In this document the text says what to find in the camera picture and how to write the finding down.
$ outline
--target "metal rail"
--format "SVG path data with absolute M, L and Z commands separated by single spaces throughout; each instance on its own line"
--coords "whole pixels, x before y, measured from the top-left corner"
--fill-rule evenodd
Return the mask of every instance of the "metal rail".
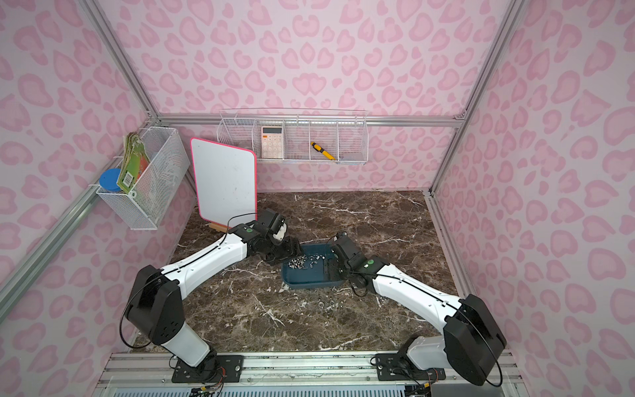
M 198 114 L 198 113 L 164 113 L 159 115 L 161 125 L 169 124 L 219 124 L 222 117 L 220 114 Z M 298 116 L 295 114 L 240 114 L 241 119 L 276 119 L 295 121 Z M 391 127 L 449 127 L 459 128 L 463 125 L 463 120 L 457 120 L 452 116 L 373 116 L 365 117 L 352 115 L 320 116 L 317 114 L 303 114 L 302 119 L 310 120 L 337 120 L 341 122 L 354 122 L 365 119 L 369 126 L 391 126 Z
M 414 384 L 410 380 L 380 381 L 370 358 L 377 353 L 395 351 L 298 351 L 255 352 L 244 355 L 240 382 L 232 386 L 335 386 L 335 385 L 389 385 Z M 173 384 L 173 370 L 169 366 L 170 353 L 116 353 L 110 356 L 97 388 L 105 387 L 182 387 Z M 514 358 L 507 350 L 498 358 L 505 383 L 523 383 Z M 498 382 L 498 369 L 489 379 Z M 452 368 L 446 369 L 446 380 L 440 383 L 467 383 Z M 189 384 L 197 387 L 200 384 Z
M 154 125 L 154 120 L 148 119 L 141 128 L 148 128 L 152 125 Z M 118 156 L 122 155 L 123 149 L 119 151 Z M 113 158 L 97 175 L 101 175 L 103 171 L 116 166 L 120 160 Z M 29 290 L 49 262 L 99 202 L 100 198 L 96 195 L 97 189 L 96 185 L 88 186 L 40 240 L 35 249 L 17 265 L 11 278 L 0 289 L 0 323 L 9 315 L 24 293 Z
M 128 83 L 128 86 L 130 86 L 132 94 L 136 100 L 146 111 L 148 117 L 156 118 L 159 111 L 154 105 L 150 94 L 145 89 L 141 78 L 135 71 L 132 62 L 130 62 L 128 55 L 119 42 L 119 39 L 117 38 L 112 25 L 108 21 L 108 18 L 106 18 L 99 2 L 97 0 L 78 0 L 78 3 L 86 13 L 90 22 L 93 24 L 93 28 L 102 40 L 102 43 L 108 49 L 108 52 L 112 57 L 112 61 L 121 72 L 124 80 Z
M 439 237 L 441 248 L 443 249 L 443 255 L 445 256 L 448 267 L 450 268 L 450 274 L 454 281 L 455 287 L 457 287 L 458 296 L 464 298 L 470 293 L 476 295 L 476 289 L 472 280 L 467 273 L 467 269 L 461 259 L 460 249 L 458 248 L 454 238 L 450 234 L 448 224 L 445 222 L 443 213 L 439 208 L 435 196 L 425 196 L 425 203 L 428 205 L 428 211 L 432 217 L 432 223 Z
M 507 45 L 514 35 L 516 27 L 525 14 L 527 4 L 529 4 L 529 0 L 510 0 L 507 11 L 501 19 L 498 32 L 496 33 L 487 57 L 485 58 L 485 64 L 476 78 L 476 83 L 474 84 L 474 87 L 470 92 L 470 96 L 467 99 L 465 110 L 460 115 L 460 118 L 464 119 L 464 123 L 459 127 L 458 131 L 450 140 L 448 150 L 446 151 L 445 156 L 443 156 L 441 166 L 439 167 L 439 170 L 432 181 L 432 185 L 430 186 L 431 193 L 434 194 L 434 192 L 438 190 L 439 185 L 441 185 L 441 181 L 443 181 L 445 173 L 450 167 L 454 154 L 458 149 L 458 145 L 460 144 L 463 136 L 465 135 L 465 131 L 470 124 L 470 120 L 478 108 L 481 99 L 485 95 L 490 79 L 496 71 L 498 63 L 505 55 Z

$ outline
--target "marble surface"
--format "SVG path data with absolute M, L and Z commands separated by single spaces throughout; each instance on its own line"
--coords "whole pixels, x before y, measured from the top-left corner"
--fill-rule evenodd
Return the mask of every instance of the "marble surface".
M 347 231 L 367 256 L 377 254 L 438 290 L 457 293 L 421 192 L 259 194 L 258 209 L 264 208 L 282 213 L 287 233 L 303 243 L 326 242 L 337 231 Z M 173 260 L 221 236 L 195 209 Z M 217 351 L 395 349 L 414 333 L 438 335 L 392 300 L 353 295 L 348 283 L 290 290 L 280 267 L 257 257 L 203 283 L 184 306 L 188 324 Z M 138 338 L 137 344 L 144 340 Z

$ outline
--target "wire shelf basket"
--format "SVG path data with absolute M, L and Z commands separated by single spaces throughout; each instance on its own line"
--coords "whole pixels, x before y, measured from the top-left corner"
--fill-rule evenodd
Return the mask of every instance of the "wire shelf basket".
M 150 164 L 128 194 L 103 187 L 97 194 L 133 230 L 156 230 L 190 166 L 178 131 L 150 127 L 142 135 Z
M 330 115 L 278 116 L 257 118 L 252 115 L 221 113 L 217 140 L 221 144 L 249 149 L 259 161 L 311 161 L 321 163 L 364 164 L 368 161 L 368 124 L 366 113 L 339 118 Z M 282 158 L 263 158 L 262 127 L 282 130 Z M 322 147 L 335 160 L 315 150 Z

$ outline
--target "pink leopard print wall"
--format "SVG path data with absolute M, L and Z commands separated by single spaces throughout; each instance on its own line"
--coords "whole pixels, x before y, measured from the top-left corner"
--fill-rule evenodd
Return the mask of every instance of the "pink leopard print wall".
M 534 0 L 437 197 L 532 396 L 635 394 L 635 3 Z
M 216 140 L 216 126 L 173 126 L 190 139 Z M 430 187 L 453 128 L 368 128 L 365 165 L 258 163 L 258 192 L 423 190 Z
M 73 0 L 0 5 L 0 285 L 145 115 Z
M 103 0 L 161 112 L 458 114 L 507 0 Z
M 131 231 L 100 201 L 0 324 L 0 395 L 90 396 L 110 353 L 127 350 L 119 317 L 137 271 L 167 263 L 195 202 L 182 182 L 159 230 Z

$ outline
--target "yellow screwdriver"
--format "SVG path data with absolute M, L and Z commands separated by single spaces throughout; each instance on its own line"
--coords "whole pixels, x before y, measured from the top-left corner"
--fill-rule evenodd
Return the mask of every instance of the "yellow screwdriver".
M 318 152 L 320 152 L 321 154 L 324 154 L 324 157 L 326 157 L 329 160 L 335 160 L 335 158 L 333 156 L 331 156 L 331 154 L 329 152 L 327 152 L 326 150 L 324 150 L 323 147 L 321 147 L 320 145 L 318 145 L 315 142 L 311 142 L 311 146 L 313 146 L 313 149 L 317 150 Z

